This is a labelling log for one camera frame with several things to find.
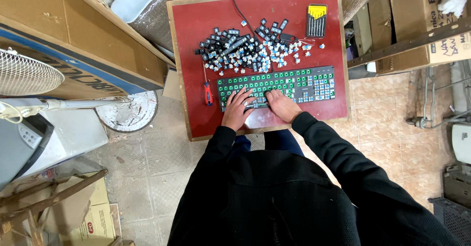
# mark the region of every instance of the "wooden table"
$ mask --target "wooden table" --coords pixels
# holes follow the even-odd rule
[[[306,13],[309,4],[327,4],[327,28],[323,39],[315,40],[310,50],[312,54],[304,57],[299,51],[301,62],[294,63],[289,56],[288,65],[274,67],[275,72],[332,65],[335,68],[336,98],[299,104],[302,110],[310,112],[314,117],[329,123],[344,122],[350,114],[350,96],[348,88],[347,61],[345,56],[345,36],[343,30],[342,7],[340,0],[235,0],[237,6],[248,19],[253,29],[260,26],[265,18],[269,25],[274,21],[289,23],[283,33],[305,38]],[[235,28],[240,34],[250,33],[248,26],[242,27],[243,18],[237,12],[232,0],[173,0],[167,2],[170,28],[175,51],[175,61],[180,80],[183,109],[188,138],[191,141],[210,139],[217,126],[221,124],[223,113],[219,108],[216,80],[219,78],[248,76],[256,74],[247,68],[245,74],[235,73],[232,69],[219,72],[206,70],[211,84],[214,105],[207,106],[203,99],[203,59],[194,51],[199,43],[213,33],[213,28],[227,30]],[[244,126],[237,134],[260,133],[285,129],[291,125],[276,117],[270,108],[261,108],[250,114]]]

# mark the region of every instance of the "left hand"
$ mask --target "left hand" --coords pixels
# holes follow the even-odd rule
[[[253,102],[256,100],[256,97],[250,97],[252,89],[249,89],[245,92],[245,87],[240,89],[239,93],[232,92],[232,94],[227,99],[226,111],[224,112],[224,117],[222,118],[222,126],[227,126],[232,128],[234,131],[239,130],[241,126],[245,123],[247,117],[255,109],[249,109],[244,112],[246,103]]]

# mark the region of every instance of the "fan grille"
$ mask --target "fan grille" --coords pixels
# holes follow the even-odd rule
[[[0,94],[24,96],[57,88],[64,75],[48,64],[0,49]]]

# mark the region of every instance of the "black sweater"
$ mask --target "black sweater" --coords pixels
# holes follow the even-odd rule
[[[251,151],[227,163],[236,135],[220,126],[185,188],[168,245],[458,245],[330,126],[304,112],[292,128],[342,189],[286,151]]]

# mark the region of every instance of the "red tabletop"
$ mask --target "red tabletop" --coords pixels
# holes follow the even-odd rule
[[[344,43],[340,33],[338,0],[236,0],[237,6],[248,19],[253,29],[260,26],[260,20],[265,18],[267,24],[271,26],[273,22],[281,23],[283,19],[288,19],[289,23],[283,33],[295,35],[300,39],[305,38],[306,12],[309,4],[327,5],[327,28],[326,36],[323,39],[315,39],[315,45],[310,50],[312,54],[305,57],[305,51],[298,53],[301,62],[296,64],[292,54],[285,59],[287,66],[276,68],[275,72],[302,69],[317,66],[334,66],[335,70],[335,94],[336,98],[328,101],[318,101],[311,103],[301,103],[302,110],[310,112],[319,120],[347,117],[347,98],[344,79],[344,58],[342,49]],[[214,104],[207,106],[203,99],[203,59],[200,55],[195,55],[194,51],[199,43],[214,34],[213,28],[219,27],[220,31],[228,28],[240,30],[240,35],[250,33],[248,26],[243,27],[243,18],[237,12],[232,0],[219,0],[185,5],[174,5],[173,18],[175,32],[180,56],[181,72],[185,85],[185,95],[189,127],[191,137],[197,138],[212,135],[215,128],[221,124],[223,113],[219,108],[219,99],[216,80],[220,78],[248,76],[256,74],[250,68],[246,68],[245,74],[235,73],[232,69],[224,71],[224,76],[219,72],[206,70],[207,78],[211,83]],[[319,45],[325,44],[325,49],[320,49]],[[276,117],[270,108],[261,108],[250,114],[241,129],[254,129],[271,127],[285,124]]]

